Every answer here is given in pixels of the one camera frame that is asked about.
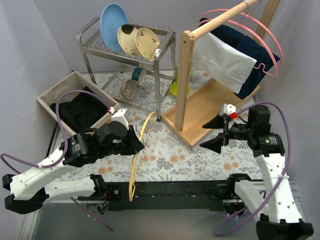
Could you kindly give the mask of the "pink wavy hanger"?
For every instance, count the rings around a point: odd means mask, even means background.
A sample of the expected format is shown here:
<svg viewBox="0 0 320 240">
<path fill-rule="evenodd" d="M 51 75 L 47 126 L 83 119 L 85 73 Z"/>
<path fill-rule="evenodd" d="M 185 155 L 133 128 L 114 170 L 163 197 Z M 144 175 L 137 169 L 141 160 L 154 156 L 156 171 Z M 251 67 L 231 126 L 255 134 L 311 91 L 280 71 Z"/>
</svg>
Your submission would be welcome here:
<svg viewBox="0 0 320 240">
<path fill-rule="evenodd" d="M 212 10 L 209 10 L 207 12 L 205 12 L 200 18 L 204 18 L 206 15 L 210 14 L 210 13 L 215 13 L 215 12 L 226 12 L 228 11 L 229 9 L 227 8 L 218 8 L 218 9 L 212 9 Z M 282 47 L 280 46 L 278 40 L 276 39 L 276 37 L 274 36 L 274 34 L 262 23 L 260 22 L 259 20 L 257 20 L 256 18 L 254 18 L 253 16 L 251 15 L 248 15 L 244 12 L 240 12 L 239 13 L 240 15 L 248 18 L 248 19 L 251 19 L 253 22 L 255 22 L 256 24 L 258 24 L 260 27 L 262 27 L 267 33 L 268 35 L 271 37 L 271 39 L 274 41 L 276 47 L 278 48 L 279 50 L 279 53 L 280 53 L 280 64 L 279 66 L 282 67 L 283 64 L 284 64 L 284 53 L 283 53 L 283 50 L 282 50 Z"/>
<path fill-rule="evenodd" d="M 269 76 L 272 76 L 272 77 L 275 77 L 277 78 L 278 77 L 278 64 L 277 64 L 277 61 L 276 61 L 276 58 L 275 58 L 275 55 L 272 53 L 272 51 L 270 50 L 270 48 L 268 47 L 268 45 L 264 42 L 264 40 L 254 31 L 252 31 L 249 27 L 243 25 L 242 23 L 240 22 L 237 22 L 237 21 L 234 21 L 234 20 L 228 20 L 227 22 L 231 23 L 231 24 L 234 24 L 234 25 L 237 25 L 245 30 L 247 30 L 249 33 L 251 33 L 254 37 L 256 37 L 258 39 L 258 41 L 262 44 L 262 47 L 263 49 L 267 52 L 267 55 L 269 56 L 269 58 L 271 59 L 272 63 L 273 63 L 273 66 L 275 67 L 274 69 L 274 74 L 271 74 L 269 73 L 267 70 L 266 70 L 266 67 L 267 65 L 265 64 L 264 61 L 260 61 L 259 62 L 259 65 L 258 66 L 254 66 L 253 68 L 254 69 L 260 69 L 261 68 L 261 71 L 265 74 L 265 75 L 269 75 Z"/>
</svg>

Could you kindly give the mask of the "white cloth garment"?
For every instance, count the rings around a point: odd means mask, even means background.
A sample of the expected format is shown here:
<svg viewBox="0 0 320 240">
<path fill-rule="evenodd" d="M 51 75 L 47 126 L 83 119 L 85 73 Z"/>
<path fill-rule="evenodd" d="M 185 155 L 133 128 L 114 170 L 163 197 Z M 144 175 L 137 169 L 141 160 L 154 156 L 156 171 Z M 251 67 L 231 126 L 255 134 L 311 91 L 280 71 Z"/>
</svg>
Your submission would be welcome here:
<svg viewBox="0 0 320 240">
<path fill-rule="evenodd" d="M 238 94 L 257 60 L 207 33 L 194 42 L 192 67 Z"/>
</svg>

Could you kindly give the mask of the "dark blue denim skirt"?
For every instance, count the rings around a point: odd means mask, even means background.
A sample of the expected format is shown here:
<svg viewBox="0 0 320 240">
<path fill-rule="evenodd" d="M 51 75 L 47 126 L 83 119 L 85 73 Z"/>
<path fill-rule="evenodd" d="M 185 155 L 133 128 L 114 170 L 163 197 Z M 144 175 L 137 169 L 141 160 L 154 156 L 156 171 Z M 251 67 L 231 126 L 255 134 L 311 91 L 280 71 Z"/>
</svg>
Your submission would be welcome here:
<svg viewBox="0 0 320 240">
<path fill-rule="evenodd" d="M 251 37 L 220 25 L 194 42 L 192 66 L 231 90 L 249 96 L 274 66 L 267 50 Z"/>
</svg>

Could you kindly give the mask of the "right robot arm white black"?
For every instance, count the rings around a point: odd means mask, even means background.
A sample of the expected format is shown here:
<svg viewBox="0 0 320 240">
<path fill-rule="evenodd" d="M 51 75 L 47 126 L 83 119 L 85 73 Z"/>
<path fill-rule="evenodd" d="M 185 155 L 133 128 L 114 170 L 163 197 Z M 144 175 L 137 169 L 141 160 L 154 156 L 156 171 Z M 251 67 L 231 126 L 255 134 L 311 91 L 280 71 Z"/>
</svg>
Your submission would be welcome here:
<svg viewBox="0 0 320 240">
<path fill-rule="evenodd" d="M 284 147 L 278 134 L 271 132 L 269 102 L 258 102 L 246 108 L 248 119 L 235 123 L 240 113 L 232 104 L 223 104 L 220 112 L 204 129 L 222 129 L 217 137 L 202 142 L 201 147 L 221 153 L 230 140 L 246 141 L 257 162 L 265 188 L 265 197 L 255 189 L 252 179 L 244 173 L 231 174 L 227 179 L 227 195 L 240 198 L 255 220 L 260 240 L 306 240 L 314 233 L 311 223 L 299 212 L 287 174 L 291 161 L 291 139 Z"/>
</svg>

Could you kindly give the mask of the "yellow wavy hanger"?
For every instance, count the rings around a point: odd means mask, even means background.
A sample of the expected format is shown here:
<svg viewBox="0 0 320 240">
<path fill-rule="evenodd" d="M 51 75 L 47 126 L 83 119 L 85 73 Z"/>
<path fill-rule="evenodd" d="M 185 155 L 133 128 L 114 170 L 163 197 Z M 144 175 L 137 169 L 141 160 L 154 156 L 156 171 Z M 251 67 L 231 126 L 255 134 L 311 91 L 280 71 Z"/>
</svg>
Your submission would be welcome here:
<svg viewBox="0 0 320 240">
<path fill-rule="evenodd" d="M 139 141 L 142 141 L 145 134 L 148 135 L 148 137 L 145 140 L 144 148 L 142 149 L 143 155 L 141 156 L 141 159 L 143 159 L 145 156 L 146 146 L 149 143 L 151 133 L 154 129 L 154 125 L 155 125 L 156 121 L 157 121 L 157 113 L 155 111 L 153 111 L 148 115 L 148 117 L 146 118 L 146 120 L 143 123 L 141 130 L 139 131 L 139 134 L 138 134 Z M 140 165 L 136 169 L 138 155 L 139 155 L 138 153 L 133 155 L 132 163 L 131 163 L 130 178 L 129 178 L 129 185 L 128 185 L 128 199 L 130 202 L 133 201 L 133 198 L 135 195 L 135 190 L 136 190 L 135 183 L 138 181 L 138 178 L 140 176 L 140 168 L 142 166 L 141 161 L 139 161 Z"/>
</svg>

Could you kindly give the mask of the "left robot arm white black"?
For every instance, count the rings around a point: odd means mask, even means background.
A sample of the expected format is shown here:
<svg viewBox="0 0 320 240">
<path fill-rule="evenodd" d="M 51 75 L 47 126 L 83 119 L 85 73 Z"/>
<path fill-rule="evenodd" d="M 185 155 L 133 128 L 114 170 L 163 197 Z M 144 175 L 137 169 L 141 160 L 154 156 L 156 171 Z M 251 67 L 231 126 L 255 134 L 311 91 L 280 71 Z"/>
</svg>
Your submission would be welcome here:
<svg viewBox="0 0 320 240">
<path fill-rule="evenodd" d="M 131 156 L 144 149 L 132 125 L 118 121 L 101 128 L 87 128 L 69 137 L 36 167 L 19 174 L 2 177 L 3 187 L 10 191 L 4 199 L 7 210 L 28 214 L 43 205 L 74 197 L 103 200 L 108 187 L 100 174 L 58 183 L 62 175 L 110 155 Z"/>
</svg>

